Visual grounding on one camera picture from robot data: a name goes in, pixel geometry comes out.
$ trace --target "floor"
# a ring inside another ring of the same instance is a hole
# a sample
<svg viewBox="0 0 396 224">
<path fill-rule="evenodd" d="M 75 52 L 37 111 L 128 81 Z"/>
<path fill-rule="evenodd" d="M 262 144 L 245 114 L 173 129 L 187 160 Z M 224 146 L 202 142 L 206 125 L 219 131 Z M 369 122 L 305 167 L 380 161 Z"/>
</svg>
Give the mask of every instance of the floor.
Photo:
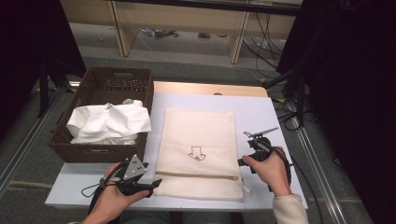
<svg viewBox="0 0 396 224">
<path fill-rule="evenodd" d="M 273 67 L 260 59 L 257 60 L 247 46 L 241 48 L 238 63 L 230 63 L 226 38 L 217 34 L 210 34 L 210 38 L 200 38 L 196 33 L 178 32 L 177 37 L 170 35 L 155 38 L 139 33 L 131 54 L 128 57 L 121 57 L 113 27 L 82 24 L 71 24 L 71 27 L 87 67 L 100 65 L 150 67 L 155 70 L 155 78 L 158 80 L 235 85 L 242 83 L 249 86 L 260 86 L 264 78 L 268 81 L 279 76 Z M 245 39 L 252 49 L 259 49 L 259 46 L 253 42 L 259 43 L 261 41 L 259 38 L 246 36 Z M 284 40 L 273 40 L 273 42 L 280 49 L 285 44 Z M 268 46 L 262 46 L 265 48 L 261 49 L 263 57 L 274 63 L 272 56 L 266 51 Z M 268 95 L 274 99 L 282 98 L 283 84 L 268 90 Z M 55 95 L 56 91 L 50 91 L 50 94 Z M 306 91 L 305 96 L 305 108 L 310 108 L 309 90 Z M 37 133 L 36 140 L 28 144 L 28 154 L 22 159 L 23 163 L 17 167 L 18 172 L 12 176 L 12 181 L 1 197 L 0 223 L 67 223 L 82 220 L 86 216 L 85 209 L 55 209 L 44 204 L 51 185 L 63 165 L 62 160 L 49 148 L 48 142 L 59 117 L 72 97 L 73 93 L 70 92 L 61 96 Z M 15 120 L 15 125 L 9 130 L 7 137 L 2 139 L 3 150 L 0 154 L 2 171 L 7 169 L 14 153 L 22 145 L 26 146 L 23 140 L 26 136 L 30 136 L 30 127 L 35 125 L 38 102 L 39 94 L 34 88 L 24 110 Z M 274 103 L 274 106 L 280 117 L 289 113 L 295 103 L 290 99 L 286 104 Z M 296 160 L 294 164 L 299 164 L 300 167 L 297 175 L 308 203 L 309 222 L 372 223 L 342 166 L 333 161 L 331 146 L 326 141 L 315 113 L 304 114 L 304 124 L 305 127 L 299 132 L 290 131 L 293 128 L 293 120 L 287 120 L 282 122 L 282 132 L 290 154 Z M 311 150 L 306 149 L 307 141 Z M 317 166 L 310 159 L 312 153 Z M 319 179 L 317 168 L 321 172 Z M 331 191 L 335 204 L 340 207 L 341 215 L 337 216 L 332 211 L 334 204 L 328 203 L 329 191 L 326 190 Z M 244 213 L 243 216 L 246 224 L 276 223 L 272 211 Z"/>
</svg>

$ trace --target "person's left hand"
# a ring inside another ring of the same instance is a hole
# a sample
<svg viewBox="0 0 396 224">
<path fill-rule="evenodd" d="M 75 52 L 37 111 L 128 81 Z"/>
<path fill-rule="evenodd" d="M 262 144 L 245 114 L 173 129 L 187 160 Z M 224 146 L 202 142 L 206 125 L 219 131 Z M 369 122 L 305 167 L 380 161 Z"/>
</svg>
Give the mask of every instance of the person's left hand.
<svg viewBox="0 0 396 224">
<path fill-rule="evenodd" d="M 111 171 L 116 168 L 118 163 L 115 163 L 106 169 L 105 176 L 110 175 Z M 139 191 L 131 196 L 123 195 L 117 185 L 105 187 L 100 194 L 91 213 L 84 219 L 82 224 L 100 224 L 107 223 L 118 217 L 130 204 L 140 201 L 149 195 L 148 190 Z"/>
</svg>

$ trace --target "gray carpet floor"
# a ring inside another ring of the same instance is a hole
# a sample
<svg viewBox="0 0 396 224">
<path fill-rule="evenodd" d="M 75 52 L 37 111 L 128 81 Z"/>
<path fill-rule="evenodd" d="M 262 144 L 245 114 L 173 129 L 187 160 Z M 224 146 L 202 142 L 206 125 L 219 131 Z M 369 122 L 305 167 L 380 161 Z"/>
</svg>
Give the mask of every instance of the gray carpet floor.
<svg viewBox="0 0 396 224">
<path fill-rule="evenodd" d="M 190 33 L 180 33 L 179 37 L 168 36 L 161 39 L 139 35 L 131 55 L 122 58 L 111 27 L 87 28 L 72 24 L 72 28 L 87 67 L 147 67 L 153 69 L 156 80 L 247 86 L 259 86 L 262 77 L 270 80 L 271 77 L 278 76 L 263 62 L 259 62 L 259 72 L 255 56 L 246 48 L 241 49 L 238 64 L 230 64 L 227 43 L 224 38 L 216 35 L 204 40 Z M 277 85 L 268 90 L 269 96 L 281 97 L 282 87 L 282 85 Z M 305 108 L 310 108 L 309 91 L 306 96 Z M 73 93 L 67 92 L 56 103 L 41 134 L 1 198 L 0 223 L 68 223 L 82 220 L 86 216 L 86 209 L 56 209 L 44 204 L 50 187 L 63 165 L 63 161 L 48 146 L 48 142 L 72 97 Z M 274 103 L 274 106 L 279 116 L 287 113 L 282 109 L 282 104 Z M 35 87 L 26 100 L 23 110 L 17 115 L 14 125 L 8 130 L 7 136 L 1 140 L 1 171 L 6 168 L 13 153 L 33 126 L 38 108 L 39 92 Z M 347 223 L 372 223 L 347 174 L 340 165 L 332 161 L 331 146 L 326 140 L 320 122 L 316 120 L 315 113 L 305 114 L 304 123 L 319 163 L 342 207 Z M 301 166 L 301 170 L 297 169 L 297 176 L 308 203 L 309 222 L 320 223 L 320 211 L 323 215 L 323 223 L 333 223 L 328 205 L 323 200 L 298 134 L 286 128 L 291 125 L 290 121 L 286 122 L 286 126 L 282 123 L 282 132 L 290 154 Z M 314 200 L 314 194 L 317 196 L 318 206 Z M 243 216 L 246 224 L 276 223 L 272 211 L 244 213 Z"/>
</svg>

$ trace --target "person's right hand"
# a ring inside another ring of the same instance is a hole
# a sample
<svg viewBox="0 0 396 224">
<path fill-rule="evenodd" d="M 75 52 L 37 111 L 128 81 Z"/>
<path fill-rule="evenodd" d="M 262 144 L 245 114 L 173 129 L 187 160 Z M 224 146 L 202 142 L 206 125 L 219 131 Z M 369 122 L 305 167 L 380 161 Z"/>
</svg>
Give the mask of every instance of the person's right hand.
<svg viewBox="0 0 396 224">
<path fill-rule="evenodd" d="M 249 156 L 243 156 L 242 160 L 256 171 L 264 183 L 271 187 L 276 197 L 291 194 L 285 164 L 276 152 L 271 153 L 265 161 L 256 161 Z"/>
</svg>

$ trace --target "hand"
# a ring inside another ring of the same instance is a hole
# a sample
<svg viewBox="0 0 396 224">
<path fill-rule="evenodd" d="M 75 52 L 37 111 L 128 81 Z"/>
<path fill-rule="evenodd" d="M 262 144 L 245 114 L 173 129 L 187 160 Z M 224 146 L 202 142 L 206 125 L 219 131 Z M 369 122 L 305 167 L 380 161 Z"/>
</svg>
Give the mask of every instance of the hand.
<svg viewBox="0 0 396 224">
<path fill-rule="evenodd" d="M 249 156 L 243 156 L 242 160 L 256 171 L 264 183 L 271 187 L 276 197 L 291 194 L 285 164 L 276 152 L 271 153 L 265 161 L 256 161 Z"/>
<path fill-rule="evenodd" d="M 105 176 L 116 168 L 115 163 L 106 169 Z M 118 217 L 130 204 L 140 201 L 149 195 L 148 190 L 139 191 L 131 196 L 123 195 L 117 185 L 107 186 L 100 194 L 91 213 L 84 219 L 82 224 L 100 224 L 107 223 Z"/>
</svg>

